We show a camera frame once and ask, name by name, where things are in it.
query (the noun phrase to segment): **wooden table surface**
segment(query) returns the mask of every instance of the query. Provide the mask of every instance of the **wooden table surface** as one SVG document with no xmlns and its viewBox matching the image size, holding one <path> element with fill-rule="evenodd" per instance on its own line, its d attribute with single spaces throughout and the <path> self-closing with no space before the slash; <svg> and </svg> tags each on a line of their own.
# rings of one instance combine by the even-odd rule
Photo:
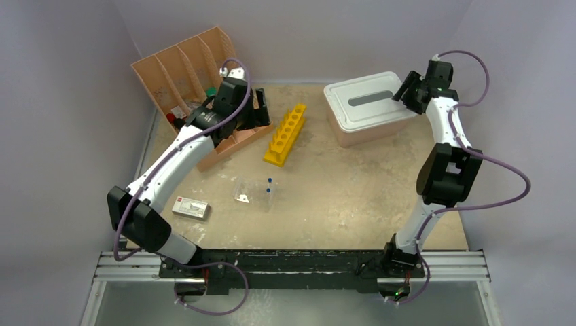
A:
<svg viewBox="0 0 576 326">
<path fill-rule="evenodd" d="M 424 116 L 395 136 L 344 149 L 326 119 L 324 85 L 262 85 L 272 119 L 297 103 L 306 123 L 283 168 L 262 161 L 272 134 L 200 173 L 190 171 L 162 216 L 174 230 L 205 248 L 381 249 L 407 221 L 416 201 L 416 177 L 432 146 Z M 144 167 L 174 140 L 158 115 Z M 277 183 L 271 209 L 233 199 L 239 178 Z M 172 214 L 177 196 L 211 205 L 206 221 Z M 426 249 L 466 249 L 457 213 L 446 214 Z"/>
</svg>

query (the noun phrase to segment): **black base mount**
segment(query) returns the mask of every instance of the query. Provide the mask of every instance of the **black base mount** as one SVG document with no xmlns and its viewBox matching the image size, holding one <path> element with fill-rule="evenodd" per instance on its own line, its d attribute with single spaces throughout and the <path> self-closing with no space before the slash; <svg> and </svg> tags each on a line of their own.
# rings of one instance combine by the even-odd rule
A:
<svg viewBox="0 0 576 326">
<path fill-rule="evenodd" d="M 400 300 L 410 287 L 404 274 L 389 274 L 382 250 L 246 250 L 201 249 L 191 264 L 219 261 L 238 266 L 251 289 L 348 289 L 359 293 L 379 293 Z M 421 268 L 412 277 L 423 277 Z M 205 287 L 177 287 L 181 295 L 227 295 L 230 289 L 243 289 L 244 282 L 233 268 L 215 264 L 190 270 L 163 261 L 160 278 L 203 278 Z M 399 278 L 390 282 L 390 278 Z"/>
</svg>

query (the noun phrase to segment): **small white box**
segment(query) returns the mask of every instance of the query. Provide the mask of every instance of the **small white box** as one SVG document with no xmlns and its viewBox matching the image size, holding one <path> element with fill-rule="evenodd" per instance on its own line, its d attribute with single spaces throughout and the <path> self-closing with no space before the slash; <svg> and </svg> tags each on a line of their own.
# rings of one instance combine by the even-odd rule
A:
<svg viewBox="0 0 576 326">
<path fill-rule="evenodd" d="M 387 71 L 326 86 L 327 116 L 338 144 L 348 147 L 404 128 L 416 113 L 392 99 L 400 85 L 398 76 Z"/>
<path fill-rule="evenodd" d="M 207 202 L 201 202 L 190 198 L 177 197 L 172 207 L 172 213 L 183 216 L 192 217 L 205 221 L 208 217 L 209 205 Z"/>
</svg>

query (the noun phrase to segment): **box lid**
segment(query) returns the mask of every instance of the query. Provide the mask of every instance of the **box lid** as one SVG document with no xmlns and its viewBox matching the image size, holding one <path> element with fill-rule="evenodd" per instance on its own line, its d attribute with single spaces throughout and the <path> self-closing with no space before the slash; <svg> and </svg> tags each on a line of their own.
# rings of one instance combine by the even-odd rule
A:
<svg viewBox="0 0 576 326">
<path fill-rule="evenodd" d="M 386 71 L 330 84 L 324 88 L 324 95 L 340 129 L 357 132 L 416 115 L 392 100 L 400 85 L 398 76 Z"/>
</svg>

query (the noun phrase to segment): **red object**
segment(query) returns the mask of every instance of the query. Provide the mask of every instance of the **red object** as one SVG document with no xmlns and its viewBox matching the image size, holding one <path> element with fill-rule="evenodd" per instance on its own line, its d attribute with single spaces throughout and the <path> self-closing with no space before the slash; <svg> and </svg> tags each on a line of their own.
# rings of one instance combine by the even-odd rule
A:
<svg viewBox="0 0 576 326">
<path fill-rule="evenodd" d="M 166 114 L 166 119 L 168 119 L 168 121 L 169 121 L 171 124 L 173 124 L 173 123 L 174 123 L 174 120 L 176 120 L 176 116 L 173 115 L 173 114 L 171 114 L 171 113 L 168 113 L 168 114 Z"/>
</svg>

